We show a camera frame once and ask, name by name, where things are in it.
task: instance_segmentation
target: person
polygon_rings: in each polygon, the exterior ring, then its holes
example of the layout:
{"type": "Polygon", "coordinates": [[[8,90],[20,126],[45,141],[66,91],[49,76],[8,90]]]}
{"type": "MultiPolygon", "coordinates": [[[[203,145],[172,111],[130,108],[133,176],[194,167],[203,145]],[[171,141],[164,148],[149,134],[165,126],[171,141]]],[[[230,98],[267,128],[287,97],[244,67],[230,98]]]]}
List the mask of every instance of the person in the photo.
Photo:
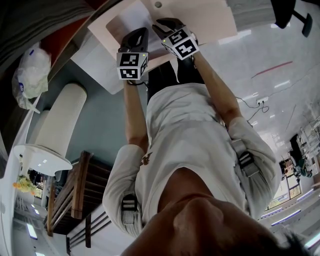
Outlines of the person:
{"type": "Polygon", "coordinates": [[[137,237],[122,255],[302,255],[295,236],[280,248],[256,221],[280,185],[280,166],[202,54],[178,59],[177,77],[167,62],[148,80],[146,120],[137,87],[124,84],[127,145],[103,196],[113,224],[137,237]],[[259,168],[246,189],[236,139],[259,168]]]}

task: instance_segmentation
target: white plastic bag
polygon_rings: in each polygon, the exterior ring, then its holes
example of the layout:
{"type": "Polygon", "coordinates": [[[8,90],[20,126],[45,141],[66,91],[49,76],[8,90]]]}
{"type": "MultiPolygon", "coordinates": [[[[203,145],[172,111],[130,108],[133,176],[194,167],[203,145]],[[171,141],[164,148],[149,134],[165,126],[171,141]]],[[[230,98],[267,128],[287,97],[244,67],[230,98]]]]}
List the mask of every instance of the white plastic bag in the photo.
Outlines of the white plastic bag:
{"type": "Polygon", "coordinates": [[[20,108],[39,111],[29,102],[48,90],[48,74],[51,57],[37,42],[28,49],[20,60],[12,78],[12,94],[20,108]]]}

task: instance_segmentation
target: white t-shirt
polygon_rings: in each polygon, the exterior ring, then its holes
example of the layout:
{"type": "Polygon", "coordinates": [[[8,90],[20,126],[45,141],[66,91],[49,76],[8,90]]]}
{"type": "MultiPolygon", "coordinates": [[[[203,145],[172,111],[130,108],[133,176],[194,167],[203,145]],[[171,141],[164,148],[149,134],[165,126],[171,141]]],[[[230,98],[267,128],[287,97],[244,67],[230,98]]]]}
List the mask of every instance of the white t-shirt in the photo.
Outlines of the white t-shirt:
{"type": "Polygon", "coordinates": [[[144,155],[138,146],[125,145],[111,171],[103,198],[111,221],[137,236],[157,214],[170,176],[182,167],[198,174],[216,199],[230,202],[249,214],[246,193],[235,173],[237,156],[232,139],[242,139],[248,151],[259,158],[258,165],[267,180],[266,190],[274,195],[281,171],[269,146],[243,117],[232,120],[228,131],[218,120],[204,84],[175,85],[156,93],[147,106],[147,153],[144,155]],[[132,191],[139,213],[135,227],[128,228],[122,223],[121,202],[132,191]]]}

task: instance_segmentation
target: red line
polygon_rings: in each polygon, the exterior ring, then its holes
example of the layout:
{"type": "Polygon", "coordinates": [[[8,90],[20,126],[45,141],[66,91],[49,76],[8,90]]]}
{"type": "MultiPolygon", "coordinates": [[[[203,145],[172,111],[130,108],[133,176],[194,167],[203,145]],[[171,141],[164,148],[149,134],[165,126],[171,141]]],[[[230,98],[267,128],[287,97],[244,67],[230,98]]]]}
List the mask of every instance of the red line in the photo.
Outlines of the red line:
{"type": "Polygon", "coordinates": [[[280,67],[282,67],[282,66],[285,66],[285,65],[288,65],[288,64],[291,64],[291,63],[293,63],[293,61],[289,61],[289,62],[280,64],[280,65],[278,65],[278,66],[274,66],[274,67],[272,67],[272,68],[268,68],[268,69],[266,69],[266,70],[264,70],[264,71],[261,71],[261,72],[257,73],[255,76],[251,77],[251,79],[252,79],[252,78],[255,78],[256,76],[259,76],[259,75],[261,75],[261,74],[263,74],[263,73],[265,73],[265,72],[268,72],[268,71],[270,71],[270,70],[275,70],[275,69],[277,69],[277,68],[280,68],[280,67]]]}

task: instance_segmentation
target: ceiling light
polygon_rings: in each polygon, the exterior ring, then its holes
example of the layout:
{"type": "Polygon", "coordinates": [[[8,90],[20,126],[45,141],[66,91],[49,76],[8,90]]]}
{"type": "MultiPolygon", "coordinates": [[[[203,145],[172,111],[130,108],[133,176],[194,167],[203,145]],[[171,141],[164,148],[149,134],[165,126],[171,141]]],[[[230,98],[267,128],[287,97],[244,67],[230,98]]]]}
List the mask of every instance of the ceiling light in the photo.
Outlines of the ceiling light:
{"type": "Polygon", "coordinates": [[[276,24],[271,24],[271,26],[270,26],[272,29],[278,29],[279,27],[276,25],[276,24]]]}
{"type": "Polygon", "coordinates": [[[275,213],[275,212],[277,212],[277,211],[280,211],[281,209],[282,209],[282,207],[280,207],[279,209],[276,209],[276,210],[274,210],[274,211],[272,211],[272,212],[269,212],[269,213],[267,213],[267,214],[264,214],[264,215],[261,216],[261,218],[264,217],[264,216],[273,214],[273,213],[275,213]]]}
{"type": "Polygon", "coordinates": [[[313,245],[315,245],[320,240],[320,233],[318,233],[314,238],[312,238],[309,242],[307,242],[304,247],[310,249],[313,245]]]}
{"type": "Polygon", "coordinates": [[[229,44],[229,43],[231,43],[233,41],[236,41],[236,40],[239,40],[239,39],[244,38],[246,36],[249,36],[249,35],[251,35],[251,33],[252,33],[251,29],[241,31],[235,36],[230,36],[230,37],[227,37],[227,38],[224,38],[224,39],[220,39],[219,40],[219,45],[229,44]]]}
{"type": "Polygon", "coordinates": [[[34,227],[31,224],[27,224],[26,226],[28,227],[30,237],[32,239],[38,240],[38,237],[37,237],[37,234],[36,234],[34,227]]]}
{"type": "Polygon", "coordinates": [[[253,93],[253,94],[251,94],[251,95],[248,95],[248,96],[244,97],[243,100],[246,101],[246,100],[249,100],[249,99],[258,97],[258,96],[259,96],[259,94],[258,94],[257,92],[255,92],[255,93],[253,93]]]}
{"type": "Polygon", "coordinates": [[[279,83],[279,84],[277,84],[274,88],[278,88],[278,87],[280,87],[280,86],[284,86],[284,85],[287,85],[287,84],[290,84],[290,80],[285,81],[285,82],[282,82],[282,83],[279,83]]]}
{"type": "Polygon", "coordinates": [[[300,199],[306,197],[307,195],[309,195],[310,193],[312,193],[314,191],[314,189],[312,188],[311,190],[309,190],[307,193],[305,193],[303,196],[300,196],[297,201],[299,201],[300,199]]]}
{"type": "Polygon", "coordinates": [[[275,222],[275,223],[272,223],[272,224],[271,224],[271,227],[273,227],[273,226],[275,226],[275,225],[277,225],[277,224],[279,224],[279,223],[281,223],[281,222],[284,222],[284,221],[290,219],[291,217],[295,216],[296,214],[298,214],[298,213],[300,213],[300,212],[301,212],[301,210],[299,209],[299,210],[295,211],[294,213],[291,213],[291,214],[288,215],[287,217],[285,217],[285,218],[283,218],[283,219],[280,219],[280,220],[278,220],[278,221],[275,222]]]}

